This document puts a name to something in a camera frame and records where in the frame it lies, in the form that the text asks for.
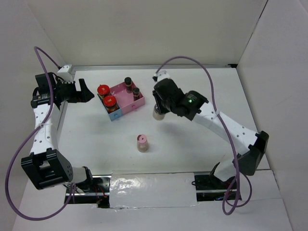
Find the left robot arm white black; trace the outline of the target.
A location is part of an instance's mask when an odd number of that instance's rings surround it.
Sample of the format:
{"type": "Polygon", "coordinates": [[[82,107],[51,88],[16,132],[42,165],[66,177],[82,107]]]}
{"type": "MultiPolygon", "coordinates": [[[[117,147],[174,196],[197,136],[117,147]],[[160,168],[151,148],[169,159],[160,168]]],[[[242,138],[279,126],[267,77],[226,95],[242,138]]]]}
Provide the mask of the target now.
{"type": "Polygon", "coordinates": [[[53,72],[35,76],[38,86],[34,89],[31,107],[35,115],[36,132],[28,157],[21,160],[21,167],[33,185],[43,190],[73,180],[71,163],[58,150],[58,131],[64,102],[87,103],[94,94],[85,80],[66,82],[53,72]]]}

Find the small black-cap spice bottle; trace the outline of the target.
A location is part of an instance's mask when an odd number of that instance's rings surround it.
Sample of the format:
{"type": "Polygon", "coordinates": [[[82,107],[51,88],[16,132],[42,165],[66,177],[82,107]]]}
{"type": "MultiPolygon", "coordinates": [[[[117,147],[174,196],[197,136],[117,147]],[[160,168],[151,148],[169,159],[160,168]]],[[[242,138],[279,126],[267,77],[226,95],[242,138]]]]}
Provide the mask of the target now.
{"type": "Polygon", "coordinates": [[[124,83],[126,86],[127,93],[132,93],[132,79],[130,77],[126,77],[124,79],[124,83]]]}

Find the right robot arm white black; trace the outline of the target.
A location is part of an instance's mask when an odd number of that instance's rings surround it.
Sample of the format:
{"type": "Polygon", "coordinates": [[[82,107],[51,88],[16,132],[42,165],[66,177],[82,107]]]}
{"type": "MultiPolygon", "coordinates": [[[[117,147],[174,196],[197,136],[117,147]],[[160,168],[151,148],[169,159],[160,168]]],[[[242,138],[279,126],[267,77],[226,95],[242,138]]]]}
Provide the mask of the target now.
{"type": "Polygon", "coordinates": [[[191,90],[184,93],[176,83],[165,78],[154,85],[154,117],[157,120],[173,113],[202,125],[231,145],[233,159],[215,165],[210,183],[222,188],[227,180],[238,173],[246,176],[255,174],[269,141],[268,133],[256,132],[240,125],[227,115],[215,110],[214,105],[200,93],[191,90]]]}

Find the red-cap jar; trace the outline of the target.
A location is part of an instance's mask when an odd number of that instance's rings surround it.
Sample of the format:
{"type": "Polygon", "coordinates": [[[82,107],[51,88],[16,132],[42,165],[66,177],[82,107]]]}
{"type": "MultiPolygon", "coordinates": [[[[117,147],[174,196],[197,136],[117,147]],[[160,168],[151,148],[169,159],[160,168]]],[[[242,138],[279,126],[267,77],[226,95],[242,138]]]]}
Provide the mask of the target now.
{"type": "Polygon", "coordinates": [[[111,95],[109,86],[105,84],[101,84],[98,86],[97,93],[101,100],[103,100],[106,96],[111,95]]]}
{"type": "Polygon", "coordinates": [[[113,95],[105,96],[103,99],[103,104],[109,114],[119,109],[117,100],[113,95]]]}

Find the black-cap spice bottle front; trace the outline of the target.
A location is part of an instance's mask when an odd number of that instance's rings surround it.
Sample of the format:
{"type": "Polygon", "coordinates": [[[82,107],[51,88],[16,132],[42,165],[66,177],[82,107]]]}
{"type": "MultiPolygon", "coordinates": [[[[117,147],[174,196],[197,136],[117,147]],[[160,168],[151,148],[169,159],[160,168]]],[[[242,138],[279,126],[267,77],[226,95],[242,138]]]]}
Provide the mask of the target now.
{"type": "Polygon", "coordinates": [[[165,114],[161,114],[161,113],[159,112],[158,106],[157,106],[157,105],[155,105],[155,106],[154,106],[154,109],[153,109],[153,118],[154,118],[155,120],[158,120],[158,121],[161,121],[161,120],[163,120],[163,119],[165,118],[165,114]]]}

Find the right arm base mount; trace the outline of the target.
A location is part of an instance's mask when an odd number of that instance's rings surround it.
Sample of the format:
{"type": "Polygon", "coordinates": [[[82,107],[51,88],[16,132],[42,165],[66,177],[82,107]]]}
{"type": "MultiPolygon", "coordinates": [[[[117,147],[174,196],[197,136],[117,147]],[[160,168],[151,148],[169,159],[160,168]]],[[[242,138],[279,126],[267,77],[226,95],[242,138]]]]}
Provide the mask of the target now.
{"type": "Polygon", "coordinates": [[[221,181],[214,176],[214,172],[219,163],[217,163],[210,173],[197,173],[191,184],[196,189],[196,199],[198,202],[222,201],[224,194],[235,176],[226,181],[221,181]]]}

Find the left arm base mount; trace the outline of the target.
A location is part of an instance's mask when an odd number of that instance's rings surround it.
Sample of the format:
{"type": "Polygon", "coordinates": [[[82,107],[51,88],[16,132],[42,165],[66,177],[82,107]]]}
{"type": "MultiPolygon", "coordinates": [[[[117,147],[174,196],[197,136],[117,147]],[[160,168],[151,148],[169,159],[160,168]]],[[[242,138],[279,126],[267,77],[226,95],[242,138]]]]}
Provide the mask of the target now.
{"type": "Polygon", "coordinates": [[[66,183],[65,200],[69,204],[91,204],[98,208],[109,208],[110,175],[92,175],[88,167],[73,168],[75,192],[70,192],[70,183],[66,183]]]}

